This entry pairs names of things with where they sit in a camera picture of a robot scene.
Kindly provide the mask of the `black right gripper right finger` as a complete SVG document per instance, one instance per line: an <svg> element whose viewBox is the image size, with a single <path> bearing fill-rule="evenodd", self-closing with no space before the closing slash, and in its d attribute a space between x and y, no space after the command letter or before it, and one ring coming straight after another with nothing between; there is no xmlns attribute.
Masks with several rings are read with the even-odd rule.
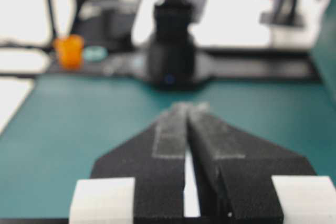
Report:
<svg viewBox="0 0 336 224"><path fill-rule="evenodd" d="M191 148L223 223L335 223L335 186L292 150L238 129L203 105L187 111Z"/></svg>

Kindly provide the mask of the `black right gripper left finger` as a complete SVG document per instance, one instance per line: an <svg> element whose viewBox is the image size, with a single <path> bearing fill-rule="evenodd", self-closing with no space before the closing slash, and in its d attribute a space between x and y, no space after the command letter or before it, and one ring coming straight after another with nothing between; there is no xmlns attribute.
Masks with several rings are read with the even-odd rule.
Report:
<svg viewBox="0 0 336 224"><path fill-rule="evenodd" d="M77 181L70 223L170 223L184 216L185 103L163 111L145 130L97 158Z"/></svg>

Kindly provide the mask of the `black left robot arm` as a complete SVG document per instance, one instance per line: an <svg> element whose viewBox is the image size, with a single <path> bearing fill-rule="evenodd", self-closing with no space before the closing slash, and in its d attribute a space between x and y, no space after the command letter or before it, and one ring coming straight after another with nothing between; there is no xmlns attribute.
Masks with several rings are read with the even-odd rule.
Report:
<svg viewBox="0 0 336 224"><path fill-rule="evenodd" d="M157 0L154 4L154 33L146 51L146 79L163 89L192 88L207 76L198 70L200 51L188 27L194 5L189 0Z"/></svg>

